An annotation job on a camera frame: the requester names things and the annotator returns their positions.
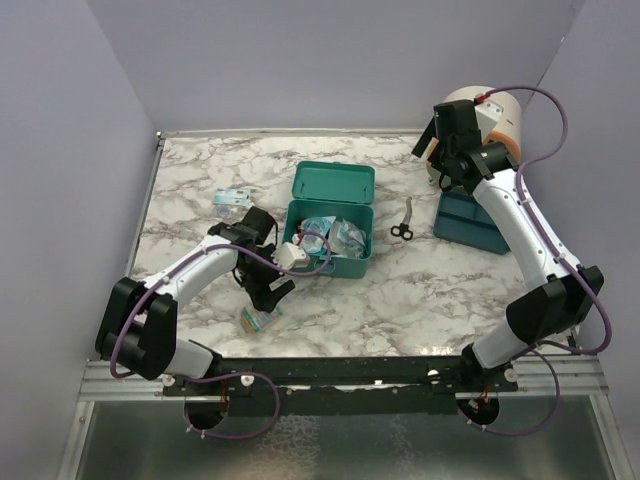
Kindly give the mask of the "teal medicine kit box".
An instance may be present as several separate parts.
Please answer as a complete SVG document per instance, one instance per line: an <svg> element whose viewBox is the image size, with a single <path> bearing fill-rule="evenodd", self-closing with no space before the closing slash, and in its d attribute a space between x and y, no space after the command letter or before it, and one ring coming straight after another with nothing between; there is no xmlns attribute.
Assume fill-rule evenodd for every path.
<svg viewBox="0 0 640 480"><path fill-rule="evenodd" d="M346 220L364 233L364 252L360 258L332 253L331 262L322 274L363 278L373 250L375 170L366 165L302 161L296 167L292 196L282 240L290 242L309 218Z"/></svg>

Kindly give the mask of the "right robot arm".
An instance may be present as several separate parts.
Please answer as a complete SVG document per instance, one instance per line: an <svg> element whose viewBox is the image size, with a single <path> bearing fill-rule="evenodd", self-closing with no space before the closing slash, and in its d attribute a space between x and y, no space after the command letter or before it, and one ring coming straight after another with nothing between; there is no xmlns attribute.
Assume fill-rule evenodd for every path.
<svg viewBox="0 0 640 480"><path fill-rule="evenodd" d="M527 287L525 295L507 306L500 325L464 348L459 378L472 391L491 384L496 369L578 325L591 308L600 308L598 293L604 284L600 269L584 266L543 217L525 187L523 165L503 143L485 142L478 113L486 99L480 95L435 105L412 151L421 156L430 143L435 145L430 164L488 213Z"/></svg>

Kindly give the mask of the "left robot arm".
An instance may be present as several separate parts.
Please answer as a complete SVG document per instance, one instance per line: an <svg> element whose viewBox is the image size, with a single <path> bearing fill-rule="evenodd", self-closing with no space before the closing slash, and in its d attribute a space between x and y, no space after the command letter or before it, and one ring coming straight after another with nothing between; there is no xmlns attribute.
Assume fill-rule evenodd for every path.
<svg viewBox="0 0 640 480"><path fill-rule="evenodd" d="M271 313L294 288L288 280L273 289L281 272L271 268L276 245L267 238L275 219L252 207L232 225L211 227L186 256L145 280L120 279L112 288L99 327L95 350L114 367L154 380L163 374L186 377L195 392L206 395L220 385L215 365L220 355L177 337L178 314L217 278L231 273L253 307Z"/></svg>

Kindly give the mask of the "orange teal bandage packet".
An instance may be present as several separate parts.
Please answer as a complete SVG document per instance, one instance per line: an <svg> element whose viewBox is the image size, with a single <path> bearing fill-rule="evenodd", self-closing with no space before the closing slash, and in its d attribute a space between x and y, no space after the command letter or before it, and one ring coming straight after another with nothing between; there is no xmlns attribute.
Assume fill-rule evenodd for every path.
<svg viewBox="0 0 640 480"><path fill-rule="evenodd" d="M263 312L248 305L240 313L240 325L246 333L258 334L275 324L283 314L284 312L279 306L272 312Z"/></svg>

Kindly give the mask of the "blue clear plastic pouch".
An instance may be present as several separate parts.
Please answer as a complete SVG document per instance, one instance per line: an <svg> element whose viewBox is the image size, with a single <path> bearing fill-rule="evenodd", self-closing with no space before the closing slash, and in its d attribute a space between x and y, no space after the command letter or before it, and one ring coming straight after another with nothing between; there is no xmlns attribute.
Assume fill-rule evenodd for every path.
<svg viewBox="0 0 640 480"><path fill-rule="evenodd" d="M299 226L298 243L308 254L326 251L324 240L335 222L335 216L320 216L304 219Z"/></svg>

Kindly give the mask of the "blue divided tray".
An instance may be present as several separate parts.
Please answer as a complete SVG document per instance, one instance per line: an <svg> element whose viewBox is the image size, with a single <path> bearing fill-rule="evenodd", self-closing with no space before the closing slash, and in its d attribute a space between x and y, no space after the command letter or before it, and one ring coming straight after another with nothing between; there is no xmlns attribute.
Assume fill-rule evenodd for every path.
<svg viewBox="0 0 640 480"><path fill-rule="evenodd" d="M489 214L471 197L443 192L433 225L435 237L505 255L510 248Z"/></svg>

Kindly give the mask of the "black-handled bandage scissors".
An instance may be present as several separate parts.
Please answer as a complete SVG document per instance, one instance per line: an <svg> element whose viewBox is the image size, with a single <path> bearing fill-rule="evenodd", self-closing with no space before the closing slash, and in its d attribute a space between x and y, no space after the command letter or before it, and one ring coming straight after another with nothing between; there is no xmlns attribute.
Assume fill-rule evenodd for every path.
<svg viewBox="0 0 640 480"><path fill-rule="evenodd" d="M405 214L402 221L398 225L394 225L390 229L390 233L393 237L401 238L404 241L410 241L413 239L413 231L410 228L410 221L413 214L412 198L408 197L405 201Z"/></svg>

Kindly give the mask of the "blue white packet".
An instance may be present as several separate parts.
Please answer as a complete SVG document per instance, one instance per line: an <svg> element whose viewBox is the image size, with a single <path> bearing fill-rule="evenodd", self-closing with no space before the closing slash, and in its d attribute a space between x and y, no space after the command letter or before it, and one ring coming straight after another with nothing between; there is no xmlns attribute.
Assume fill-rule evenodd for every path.
<svg viewBox="0 0 640 480"><path fill-rule="evenodd" d="M363 258L366 254L364 232L347 220L336 220L329 231L329 244L334 254L347 258Z"/></svg>

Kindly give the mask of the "light blue gauze packet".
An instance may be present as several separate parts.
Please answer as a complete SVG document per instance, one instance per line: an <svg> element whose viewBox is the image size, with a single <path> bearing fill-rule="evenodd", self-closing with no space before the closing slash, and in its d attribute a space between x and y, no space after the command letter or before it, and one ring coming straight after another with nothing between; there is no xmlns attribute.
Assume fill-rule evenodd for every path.
<svg viewBox="0 0 640 480"><path fill-rule="evenodd" d="M215 191L213 204L245 207L249 205L250 197L250 191L247 189L218 188Z"/></svg>

